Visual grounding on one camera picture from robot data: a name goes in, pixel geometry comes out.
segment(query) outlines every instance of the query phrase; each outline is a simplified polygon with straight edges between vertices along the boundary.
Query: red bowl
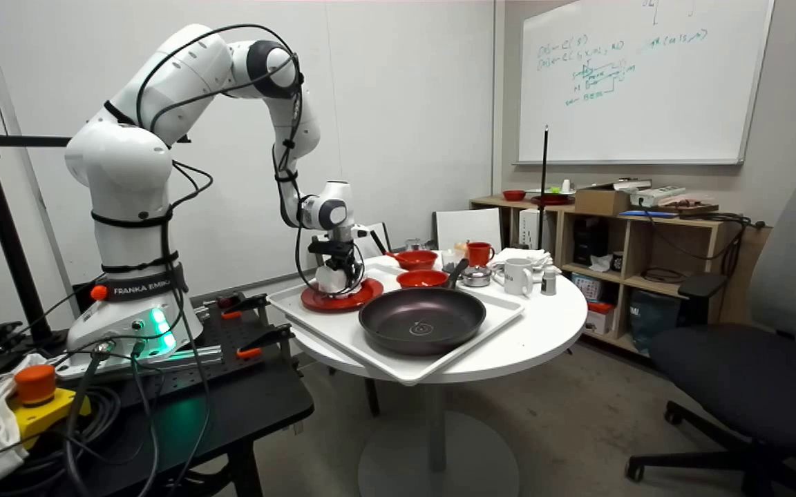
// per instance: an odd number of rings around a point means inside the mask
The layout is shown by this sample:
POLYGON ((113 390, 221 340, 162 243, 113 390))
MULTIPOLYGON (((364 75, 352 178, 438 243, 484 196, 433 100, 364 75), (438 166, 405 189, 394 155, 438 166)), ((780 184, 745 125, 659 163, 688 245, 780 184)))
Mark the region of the red bowl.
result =
POLYGON ((394 260, 399 267, 415 270, 415 267, 430 267, 435 253, 433 250, 398 250, 394 260))
POLYGON ((448 272, 442 270, 405 270, 398 272, 399 286, 448 286, 448 272))
POLYGON ((502 189, 505 200, 521 200, 528 192, 524 189, 502 189))

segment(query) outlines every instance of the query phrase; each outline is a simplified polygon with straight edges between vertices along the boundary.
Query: black office chair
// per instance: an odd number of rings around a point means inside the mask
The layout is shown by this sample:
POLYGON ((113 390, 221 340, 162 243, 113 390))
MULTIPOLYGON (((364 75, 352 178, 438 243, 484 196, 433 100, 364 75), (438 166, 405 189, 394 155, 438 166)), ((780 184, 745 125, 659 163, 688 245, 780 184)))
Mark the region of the black office chair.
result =
POLYGON ((690 326, 659 332, 650 344, 655 368, 688 391, 717 427, 668 402, 670 426, 690 421, 724 453, 633 456, 625 475, 643 466, 739 468, 742 490, 768 497, 771 484, 796 489, 796 189, 771 232, 753 276, 756 326, 690 326))

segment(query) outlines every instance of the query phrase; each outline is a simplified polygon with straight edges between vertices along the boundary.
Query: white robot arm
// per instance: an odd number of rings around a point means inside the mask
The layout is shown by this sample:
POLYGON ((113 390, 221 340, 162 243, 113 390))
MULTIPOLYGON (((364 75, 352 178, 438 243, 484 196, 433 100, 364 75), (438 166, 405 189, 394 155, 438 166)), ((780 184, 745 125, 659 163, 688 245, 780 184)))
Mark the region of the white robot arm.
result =
MULTIPOLYGON (((344 239, 350 232, 347 184, 328 183, 317 196, 301 196, 296 188, 296 159, 311 152, 319 138, 301 93, 296 56, 275 42, 227 43, 209 27, 188 25, 166 39, 65 147, 72 176, 91 192, 101 260, 93 307, 69 328, 69 351, 109 336, 147 336, 141 341, 160 336, 148 348, 158 356, 200 332, 192 311, 183 311, 191 307, 177 250, 169 249, 174 203, 166 184, 177 166, 170 147, 185 138, 217 93, 267 105, 275 130, 270 155, 283 224, 326 229, 328 239, 344 239)), ((344 261, 344 249, 330 253, 333 243, 328 243, 326 250, 328 260, 339 260, 330 272, 344 278, 343 290, 352 286, 359 270, 352 260, 344 261)), ((333 282, 322 272, 319 290, 333 290, 333 282)))

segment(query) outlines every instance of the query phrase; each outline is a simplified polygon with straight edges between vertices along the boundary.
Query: round white table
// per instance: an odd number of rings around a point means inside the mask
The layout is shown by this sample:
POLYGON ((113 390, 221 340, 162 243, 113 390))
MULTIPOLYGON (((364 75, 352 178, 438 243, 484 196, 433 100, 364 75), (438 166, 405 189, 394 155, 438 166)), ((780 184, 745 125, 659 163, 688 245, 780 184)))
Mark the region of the round white table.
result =
MULTIPOLYGON (((428 376, 423 380, 424 417, 380 421, 361 453, 361 497, 509 497, 520 490, 516 461, 505 439, 474 417, 445 412, 442 385, 510 376, 561 356, 581 336, 589 307, 569 278, 558 276, 556 286, 556 296, 540 296, 536 285, 528 297, 520 297, 524 300, 520 321, 428 376)), ((505 297, 493 282, 470 292, 505 297)), ((304 326, 293 326, 293 334, 311 359, 328 368, 390 380, 304 326)))

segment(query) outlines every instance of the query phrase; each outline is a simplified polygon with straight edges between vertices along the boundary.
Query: writing on whiteboard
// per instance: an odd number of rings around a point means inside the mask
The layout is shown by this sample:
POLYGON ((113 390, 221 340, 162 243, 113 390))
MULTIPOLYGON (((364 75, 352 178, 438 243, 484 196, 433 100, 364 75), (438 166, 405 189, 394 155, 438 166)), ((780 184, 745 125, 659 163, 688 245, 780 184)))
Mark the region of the writing on whiteboard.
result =
POLYGON ((611 42, 594 42, 594 36, 576 32, 540 43, 536 49, 536 72, 564 68, 572 76, 567 96, 561 96, 569 107, 615 93, 647 57, 705 42, 708 27, 663 31, 611 42))

